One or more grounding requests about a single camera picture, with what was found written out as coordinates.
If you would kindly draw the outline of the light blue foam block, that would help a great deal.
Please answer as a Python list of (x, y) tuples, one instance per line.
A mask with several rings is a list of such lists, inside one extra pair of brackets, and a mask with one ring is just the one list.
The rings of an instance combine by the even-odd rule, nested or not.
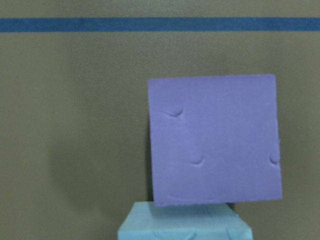
[(119, 240), (252, 240), (252, 229), (225, 203), (190, 206), (133, 204)]

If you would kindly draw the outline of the purple foam block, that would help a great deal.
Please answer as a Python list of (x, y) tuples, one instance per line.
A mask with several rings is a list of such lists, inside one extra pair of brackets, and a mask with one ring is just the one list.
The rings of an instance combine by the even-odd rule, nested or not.
[(273, 74), (151, 79), (148, 106), (157, 206), (282, 198)]

